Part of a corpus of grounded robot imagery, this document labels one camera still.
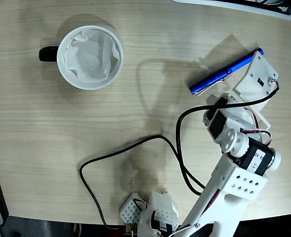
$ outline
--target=black mug handle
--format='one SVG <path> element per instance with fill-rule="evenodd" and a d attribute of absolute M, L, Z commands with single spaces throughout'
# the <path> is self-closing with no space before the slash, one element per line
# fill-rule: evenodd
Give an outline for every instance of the black mug handle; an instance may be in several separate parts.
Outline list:
<path fill-rule="evenodd" d="M 39 59 L 42 62 L 56 62 L 58 46 L 48 46 L 40 49 Z"/>

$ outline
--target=wood grain surface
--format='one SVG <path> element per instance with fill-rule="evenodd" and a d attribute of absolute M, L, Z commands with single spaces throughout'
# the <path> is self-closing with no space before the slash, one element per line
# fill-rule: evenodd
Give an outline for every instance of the wood grain surface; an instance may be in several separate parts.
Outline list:
<path fill-rule="evenodd" d="M 69 85 L 38 51 L 72 29 L 104 23 L 125 43 L 118 79 L 104 89 Z M 291 213 L 291 21 L 171 0 L 0 0 L 0 183 L 13 216 L 101 223 L 80 181 L 79 166 L 151 134 L 175 141 L 178 116 L 232 89 L 246 67 L 199 97 L 188 85 L 256 47 L 280 74 L 281 90 L 264 108 L 279 170 L 244 219 Z M 207 183 L 221 156 L 202 123 L 183 122 L 188 169 Z M 168 191 L 182 221 L 197 197 L 186 187 L 163 141 L 94 163 L 84 170 L 108 224 L 131 192 Z"/>

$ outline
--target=black cable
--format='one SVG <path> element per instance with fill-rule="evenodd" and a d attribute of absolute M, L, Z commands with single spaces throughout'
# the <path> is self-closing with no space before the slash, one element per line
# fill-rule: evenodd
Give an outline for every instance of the black cable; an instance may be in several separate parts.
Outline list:
<path fill-rule="evenodd" d="M 178 161 L 179 161 L 179 165 L 180 165 L 180 170 L 181 170 L 181 173 L 184 177 L 184 180 L 185 180 L 185 183 L 186 185 L 188 186 L 188 188 L 193 191 L 195 190 L 194 187 L 191 185 L 191 183 L 189 182 L 188 180 L 188 177 L 186 175 L 186 171 L 184 169 L 185 165 L 184 165 L 184 161 L 183 161 L 183 157 L 182 157 L 182 152 L 181 152 L 181 144 L 180 144 L 180 127 L 181 127 L 181 122 L 183 121 L 183 119 L 191 114 L 191 113 L 194 113 L 194 112 L 197 112 L 197 111 L 201 111 L 201 110 L 211 110 L 211 109 L 227 109 L 227 108 L 235 108 L 235 107 L 246 107 L 246 106 L 251 106 L 251 105 L 255 105 L 255 104 L 259 104 L 259 103 L 262 103 L 270 98 L 272 98 L 276 93 L 277 91 L 279 90 L 279 87 L 277 87 L 276 89 L 274 89 L 272 91 L 272 93 L 270 93 L 268 96 L 260 99 L 260 100 L 255 100 L 255 101 L 251 101 L 251 102 L 245 102 L 245 103 L 237 103 L 237 104 L 227 104 L 227 105 L 205 105 L 205 106 L 199 106 L 199 107 L 194 107 L 194 108 L 191 108 L 185 112 L 183 112 L 178 120 L 177 120 L 177 124 L 176 124 L 176 148 L 177 148 L 177 153 L 178 153 Z"/>
<path fill-rule="evenodd" d="M 99 161 L 99 160 L 103 160 L 103 159 L 107 159 L 107 158 L 110 158 L 110 157 L 117 156 L 117 155 L 119 155 L 119 154 L 121 154 L 121 153 L 124 153 L 124 152 L 126 152 L 126 151 L 129 151 L 129 150 L 131 150 L 132 148 L 135 148 L 135 147 L 137 147 L 137 146 L 139 146 L 139 145 L 141 145 L 141 144 L 143 144 L 143 143 L 145 143 L 145 142 L 148 142 L 148 141 L 151 141 L 151 140 L 154 140 L 154 139 L 163 139 L 164 141 L 166 141 L 166 142 L 169 144 L 169 146 L 170 146 L 170 148 L 172 149 L 172 151 L 174 152 L 174 154 L 175 154 L 175 156 L 176 156 L 176 158 L 177 158 L 177 160 L 178 160 L 178 162 L 179 162 L 178 155 L 177 155 L 177 151 L 176 151 L 175 147 L 173 146 L 173 144 L 171 143 L 171 141 L 168 140 L 166 137 L 164 137 L 164 136 L 162 136 L 162 135 L 154 135 L 154 136 L 147 137 L 147 138 L 145 138 L 145 139 L 143 139 L 143 140 L 141 140 L 141 141 L 139 141 L 139 142 L 137 142 L 137 143 L 135 143 L 135 144 L 133 144 L 133 145 L 127 147 L 127 148 L 124 148 L 124 149 L 120 150 L 120 151 L 117 151 L 117 152 L 114 152 L 114 153 L 111 153 L 111 154 L 108 154 L 108 155 L 105 155 L 105 156 L 102 156 L 102 157 L 99 157 L 99 158 L 90 159 L 90 160 L 86 161 L 84 164 L 81 165 L 81 167 L 80 167 L 80 177 L 81 177 L 81 179 L 82 179 L 82 182 L 83 182 L 83 184 L 85 185 L 85 187 L 87 188 L 88 192 L 90 193 L 92 199 L 95 201 L 96 206 L 97 206 L 98 211 L 99 211 L 99 214 L 100 214 L 100 217 L 101 217 L 101 220 L 102 220 L 103 224 L 105 225 L 105 227 L 107 227 L 108 229 L 112 229 L 112 228 L 110 228 L 110 227 L 107 225 L 107 223 L 106 223 L 106 221 L 105 221 L 105 217 L 104 217 L 103 212 L 102 212 L 102 209 L 101 209 L 101 206 L 100 206 L 100 204 L 99 204 L 99 202 L 98 202 L 98 200 L 97 200 L 95 194 L 92 192 L 92 190 L 90 189 L 89 185 L 87 184 L 87 182 L 86 182 L 86 180 L 85 180 L 85 178 L 84 178 L 84 176 L 83 176 L 83 168 L 84 168 L 85 166 L 87 166 L 88 164 L 91 164 L 91 163 L 96 162 L 96 161 Z M 199 185 L 200 187 L 202 187 L 202 188 L 205 188 L 205 186 L 204 186 L 201 182 L 199 182 L 199 181 L 198 181 L 198 180 L 197 180 L 197 179 L 196 179 L 196 178 L 195 178 L 195 177 L 194 177 L 194 176 L 189 172 L 189 170 L 188 170 L 186 167 L 184 167 L 183 169 L 184 169 L 184 172 L 185 172 L 185 174 L 186 174 L 186 178 L 187 178 L 187 175 L 188 175 L 188 176 L 189 176 L 189 177 L 190 177 L 190 178 L 191 178 L 191 179 L 192 179 L 196 184 L 198 184 L 198 185 Z M 196 195 L 200 195 L 200 194 L 201 194 L 200 192 L 196 191 L 193 187 L 192 187 L 191 190 L 192 190 L 193 193 L 196 194 Z"/>
<path fill-rule="evenodd" d="M 204 185 L 202 183 L 200 183 L 188 170 L 187 168 L 185 167 L 184 165 L 184 162 L 183 162 L 183 157 L 182 157 L 182 152 L 181 152 L 181 144 L 180 144 L 180 127 L 181 127 L 181 123 L 183 121 L 183 119 L 191 114 L 191 113 L 194 113 L 194 112 L 197 112 L 197 111 L 201 111 L 201 110 L 210 110 L 210 109 L 226 109 L 226 108 L 235 108 L 235 107 L 246 107 L 246 106 L 251 106 L 251 105 L 255 105 L 255 104 L 259 104 L 259 103 L 262 103 L 270 98 L 272 98 L 276 93 L 277 91 L 279 90 L 279 87 L 277 87 L 272 93 L 270 93 L 268 96 L 266 96 L 265 98 L 262 98 L 260 100 L 256 100 L 256 101 L 252 101 L 252 102 L 245 102 L 245 103 L 238 103 L 238 104 L 229 104 L 229 105 L 207 105 L 207 106 L 199 106 L 199 107 L 194 107 L 194 108 L 191 108 L 185 112 L 183 112 L 180 117 L 178 118 L 177 120 L 177 124 L 176 124 L 176 148 L 177 150 L 175 149 L 175 147 L 173 146 L 173 144 L 164 136 L 162 135 L 154 135 L 154 136 L 150 136 L 150 137 L 147 137 L 127 148 L 124 148 L 120 151 L 117 151 L 117 152 L 114 152 L 112 154 L 109 154 L 109 155 L 105 155 L 105 156 L 102 156 L 102 157 L 99 157 L 99 158 L 95 158 L 95 159 L 91 159 L 91 160 L 88 160 L 87 162 L 85 162 L 83 165 L 81 165 L 80 167 L 80 177 L 82 179 L 82 182 L 83 184 L 85 185 L 85 187 L 87 188 L 88 192 L 90 193 L 91 197 L 93 198 L 93 200 L 95 201 L 96 203 L 96 206 L 98 208 L 98 211 L 99 211 L 99 214 L 100 214 L 100 217 L 101 217 L 101 220 L 103 222 L 103 224 L 105 225 L 106 228 L 108 229 L 112 229 L 110 228 L 106 221 L 105 221 L 105 218 L 104 218 L 104 215 L 103 215 L 103 212 L 102 212 L 102 209 L 101 209 L 101 206 L 96 198 L 96 196 L 94 195 L 94 193 L 92 192 L 92 190 L 90 189 L 89 185 L 87 184 L 84 176 L 83 176 L 83 168 L 85 166 L 87 166 L 88 164 L 91 164 L 93 162 L 96 162 L 96 161 L 99 161 L 99 160 L 103 160 L 103 159 L 106 159 L 106 158 L 110 158 L 110 157 L 113 157 L 113 156 L 116 156 L 116 155 L 119 155 L 121 153 L 124 153 L 126 151 L 129 151 L 131 150 L 132 148 L 134 147 L 137 147 L 147 141 L 150 141 L 150 140 L 154 140 L 154 139 L 163 139 L 164 141 L 166 141 L 169 146 L 171 147 L 172 151 L 174 152 L 178 162 L 179 162 L 179 166 L 180 166 L 180 170 L 181 170 L 181 173 L 183 175 L 183 178 L 185 180 L 185 183 L 186 185 L 188 186 L 188 188 L 195 194 L 197 195 L 200 195 L 201 193 L 196 191 L 194 189 L 194 187 L 191 185 L 187 175 L 195 182 L 197 183 L 200 187 L 204 188 Z"/>

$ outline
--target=tissue paper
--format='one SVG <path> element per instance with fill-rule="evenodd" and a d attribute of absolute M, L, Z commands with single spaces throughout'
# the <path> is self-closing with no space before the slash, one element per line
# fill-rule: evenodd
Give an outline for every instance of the tissue paper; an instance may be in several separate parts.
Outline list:
<path fill-rule="evenodd" d="M 106 79 L 119 64 L 120 56 L 114 40 L 99 30 L 76 34 L 64 53 L 65 66 L 78 79 L 99 82 Z"/>

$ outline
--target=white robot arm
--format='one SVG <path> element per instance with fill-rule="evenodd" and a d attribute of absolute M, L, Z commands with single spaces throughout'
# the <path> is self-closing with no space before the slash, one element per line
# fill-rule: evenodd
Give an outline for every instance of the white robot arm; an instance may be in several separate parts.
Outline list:
<path fill-rule="evenodd" d="M 217 103 L 236 103 L 223 94 Z M 204 123 L 222 156 L 201 196 L 175 237 L 189 237 L 208 223 L 214 223 L 211 237 L 233 236 L 244 210 L 267 183 L 265 171 L 275 171 L 281 154 L 269 148 L 271 135 L 258 129 L 244 108 L 206 111 Z"/>
<path fill-rule="evenodd" d="M 258 100 L 272 93 L 275 86 L 279 87 L 277 78 L 277 72 L 267 60 L 256 53 L 235 92 L 243 101 Z M 180 228 L 173 201 L 168 194 L 156 192 L 151 192 L 149 203 L 132 194 L 121 208 L 124 222 L 137 223 L 139 237 L 189 237 L 208 223 L 214 223 L 211 237 L 233 236 L 246 206 L 266 185 L 265 172 L 275 171 L 281 162 L 281 154 L 269 147 L 270 124 L 260 114 L 267 102 L 204 113 L 203 122 L 221 147 L 222 156 Z M 237 103 L 229 93 L 207 99 L 208 105 Z"/>

